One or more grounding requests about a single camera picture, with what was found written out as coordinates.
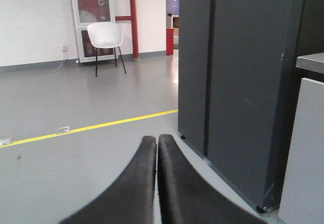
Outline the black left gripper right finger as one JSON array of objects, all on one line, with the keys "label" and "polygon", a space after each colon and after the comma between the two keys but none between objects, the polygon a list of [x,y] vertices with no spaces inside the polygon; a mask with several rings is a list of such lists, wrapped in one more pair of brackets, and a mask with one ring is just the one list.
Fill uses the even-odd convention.
[{"label": "black left gripper right finger", "polygon": [[163,223],[264,223],[214,189],[172,135],[158,139],[157,182]]}]

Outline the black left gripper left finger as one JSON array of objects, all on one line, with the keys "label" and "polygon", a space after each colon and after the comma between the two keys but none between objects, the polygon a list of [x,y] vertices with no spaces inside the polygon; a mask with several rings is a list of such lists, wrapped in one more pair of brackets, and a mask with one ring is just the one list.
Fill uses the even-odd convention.
[{"label": "black left gripper left finger", "polygon": [[144,136],[133,158],[97,198],[61,223],[153,223],[156,139]]}]

